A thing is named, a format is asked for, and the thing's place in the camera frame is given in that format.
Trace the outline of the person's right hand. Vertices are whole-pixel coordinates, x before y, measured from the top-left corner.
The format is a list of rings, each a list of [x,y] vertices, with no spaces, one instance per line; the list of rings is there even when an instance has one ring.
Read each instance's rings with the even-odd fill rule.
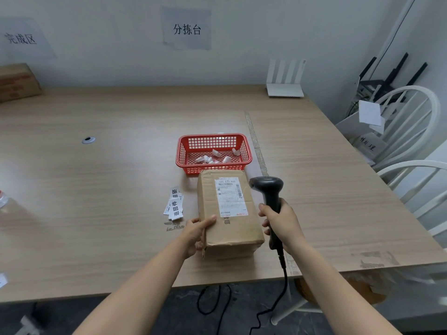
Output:
[[[281,211],[278,218],[266,218],[262,223],[264,234],[270,236],[271,227],[276,236],[282,241],[284,250],[291,256],[295,256],[301,242],[305,242],[304,233],[300,227],[299,220],[293,208],[280,198]]]

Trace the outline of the person's left hand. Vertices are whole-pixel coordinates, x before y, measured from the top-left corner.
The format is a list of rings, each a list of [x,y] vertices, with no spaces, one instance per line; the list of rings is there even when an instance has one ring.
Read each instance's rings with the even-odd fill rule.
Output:
[[[183,244],[183,258],[184,260],[192,257],[195,255],[198,251],[202,251],[205,246],[204,241],[204,233],[196,234],[192,230],[192,219],[187,220],[186,225],[180,235],[181,242]]]

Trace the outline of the black barcode scanner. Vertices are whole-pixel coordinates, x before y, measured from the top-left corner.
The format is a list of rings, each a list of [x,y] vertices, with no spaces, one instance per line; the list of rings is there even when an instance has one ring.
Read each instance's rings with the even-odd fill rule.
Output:
[[[283,188],[283,181],[280,178],[272,176],[259,176],[249,180],[251,189],[260,192],[263,195],[264,202],[277,214],[281,211],[280,191]],[[274,230],[269,227],[270,240],[269,247],[271,250],[276,250],[281,267],[283,270],[287,269],[286,260],[284,257],[282,241],[276,236]]]

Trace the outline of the brown cardboard parcel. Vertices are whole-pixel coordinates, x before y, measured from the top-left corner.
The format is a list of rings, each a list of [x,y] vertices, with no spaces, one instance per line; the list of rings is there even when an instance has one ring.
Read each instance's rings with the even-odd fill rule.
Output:
[[[240,170],[204,170],[198,176],[200,220],[216,216],[203,232],[202,258],[253,256],[265,242],[247,176]]]

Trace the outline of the person's left forearm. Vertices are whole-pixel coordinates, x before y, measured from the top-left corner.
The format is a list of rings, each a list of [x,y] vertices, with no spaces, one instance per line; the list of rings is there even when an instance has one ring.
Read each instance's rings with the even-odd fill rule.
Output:
[[[180,235],[104,299],[72,335],[148,335],[196,241]]]

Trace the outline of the person's right forearm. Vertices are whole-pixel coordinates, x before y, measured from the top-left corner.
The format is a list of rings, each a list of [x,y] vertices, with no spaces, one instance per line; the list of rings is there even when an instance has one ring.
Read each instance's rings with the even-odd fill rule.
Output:
[[[283,245],[336,335],[402,335],[304,238]]]

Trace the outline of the stack of barcode stickers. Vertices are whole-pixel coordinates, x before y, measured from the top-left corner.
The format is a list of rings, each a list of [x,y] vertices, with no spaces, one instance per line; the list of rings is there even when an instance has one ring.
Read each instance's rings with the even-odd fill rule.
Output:
[[[169,201],[164,210],[170,221],[176,221],[183,218],[183,194],[179,186],[170,188]]]

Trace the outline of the pile of white paper scraps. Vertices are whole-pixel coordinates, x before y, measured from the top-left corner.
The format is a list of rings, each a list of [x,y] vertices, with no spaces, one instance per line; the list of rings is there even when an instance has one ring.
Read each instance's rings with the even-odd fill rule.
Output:
[[[208,154],[193,157],[192,161],[196,164],[217,164],[217,163],[237,163],[242,155],[241,150],[232,148],[230,151],[219,151],[212,149]]]

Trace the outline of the red plastic basket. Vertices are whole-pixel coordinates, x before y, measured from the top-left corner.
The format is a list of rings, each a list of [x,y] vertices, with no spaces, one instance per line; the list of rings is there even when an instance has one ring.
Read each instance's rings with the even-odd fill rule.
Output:
[[[196,164],[193,157],[208,154],[212,149],[230,151],[232,148],[242,151],[237,163]],[[244,170],[253,160],[248,139],[240,133],[196,134],[179,138],[176,150],[176,165],[186,175],[198,175],[204,170]]]

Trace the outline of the clear tape strip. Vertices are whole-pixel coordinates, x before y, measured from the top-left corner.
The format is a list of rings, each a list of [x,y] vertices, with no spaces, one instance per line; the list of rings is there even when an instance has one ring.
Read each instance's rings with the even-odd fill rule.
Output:
[[[264,157],[262,155],[262,151],[261,151],[261,148],[260,148],[257,136],[256,136],[256,132],[254,130],[253,122],[252,122],[251,117],[247,111],[244,112],[244,115],[246,118],[246,122],[247,122],[247,126],[249,129],[252,144],[254,146],[254,152],[256,154],[256,158],[257,158],[258,164],[260,166],[260,171],[262,173],[262,176],[268,176],[269,175],[268,170],[267,170],[267,167],[265,164]]]

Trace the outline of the white table leg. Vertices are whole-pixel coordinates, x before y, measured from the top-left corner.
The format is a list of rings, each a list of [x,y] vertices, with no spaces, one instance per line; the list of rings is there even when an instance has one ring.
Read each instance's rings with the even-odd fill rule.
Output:
[[[293,312],[321,314],[322,310],[316,304],[312,304],[304,298],[299,298],[287,307],[275,310],[270,318],[271,324],[276,326],[281,320]]]

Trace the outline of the white cardboard box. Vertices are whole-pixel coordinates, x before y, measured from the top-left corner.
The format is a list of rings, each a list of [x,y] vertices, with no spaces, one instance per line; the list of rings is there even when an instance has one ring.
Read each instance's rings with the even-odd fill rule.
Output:
[[[349,143],[373,166],[378,155],[385,150],[387,143],[383,141],[384,118],[381,125],[372,125],[359,121],[359,113],[350,115],[338,124],[336,128]]]

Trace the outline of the white router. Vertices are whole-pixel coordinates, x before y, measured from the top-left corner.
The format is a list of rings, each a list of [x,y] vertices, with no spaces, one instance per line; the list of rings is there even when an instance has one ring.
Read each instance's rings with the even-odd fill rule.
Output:
[[[267,71],[266,85],[269,97],[304,97],[300,85],[306,60],[285,60],[277,63],[271,59]]]

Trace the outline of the white paper note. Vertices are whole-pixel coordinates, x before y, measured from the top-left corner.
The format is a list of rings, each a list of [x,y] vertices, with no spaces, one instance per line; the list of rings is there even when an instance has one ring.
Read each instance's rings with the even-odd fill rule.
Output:
[[[358,105],[359,123],[382,125],[381,107],[378,103],[360,100]]]

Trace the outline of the white wooden chair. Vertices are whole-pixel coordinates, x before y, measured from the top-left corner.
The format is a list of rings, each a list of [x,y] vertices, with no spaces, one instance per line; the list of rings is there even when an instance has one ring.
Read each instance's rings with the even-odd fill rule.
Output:
[[[385,144],[373,158],[376,172],[396,163],[410,161],[433,137],[441,114],[438,96],[417,85],[394,89],[374,100],[384,118],[383,132],[375,132]]]
[[[447,163],[401,162],[378,175],[447,252]]]

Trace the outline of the black router with antennas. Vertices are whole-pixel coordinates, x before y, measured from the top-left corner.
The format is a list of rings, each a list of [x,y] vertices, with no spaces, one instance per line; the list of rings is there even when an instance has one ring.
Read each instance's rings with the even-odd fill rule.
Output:
[[[359,100],[362,101],[376,101],[381,96],[394,90],[393,82],[402,69],[405,61],[407,60],[409,54],[405,53],[397,67],[392,70],[392,72],[387,76],[385,80],[366,80],[365,75],[371,69],[373,63],[376,61],[377,57],[373,57],[367,66],[360,73],[360,81],[357,85],[356,93],[351,101],[351,105],[355,105]]]

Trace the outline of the brown cardboard box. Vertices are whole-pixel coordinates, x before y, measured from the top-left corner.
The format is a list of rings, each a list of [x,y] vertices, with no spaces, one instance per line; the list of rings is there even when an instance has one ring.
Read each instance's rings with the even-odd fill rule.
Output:
[[[42,88],[26,63],[0,66],[0,103],[42,95]]]

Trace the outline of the white paper wall sign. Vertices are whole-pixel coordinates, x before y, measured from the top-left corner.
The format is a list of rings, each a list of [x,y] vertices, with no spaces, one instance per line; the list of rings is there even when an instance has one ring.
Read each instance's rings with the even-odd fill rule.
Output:
[[[161,7],[165,45],[175,50],[211,50],[210,9]]]
[[[16,61],[57,58],[38,23],[25,17],[0,16],[0,52]]]

